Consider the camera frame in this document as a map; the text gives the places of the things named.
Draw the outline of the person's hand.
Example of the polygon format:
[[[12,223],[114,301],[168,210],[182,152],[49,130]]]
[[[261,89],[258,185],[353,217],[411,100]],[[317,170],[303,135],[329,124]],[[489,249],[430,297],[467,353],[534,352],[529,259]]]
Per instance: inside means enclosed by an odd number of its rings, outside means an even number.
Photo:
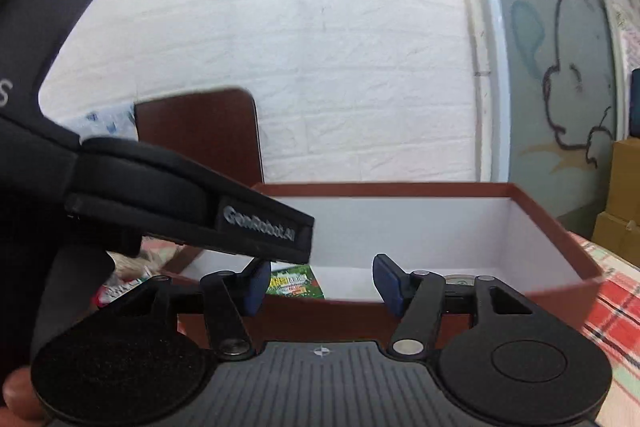
[[[2,386],[2,399],[2,427],[40,427],[47,424],[47,414],[32,387],[29,366],[21,367],[8,376]]]

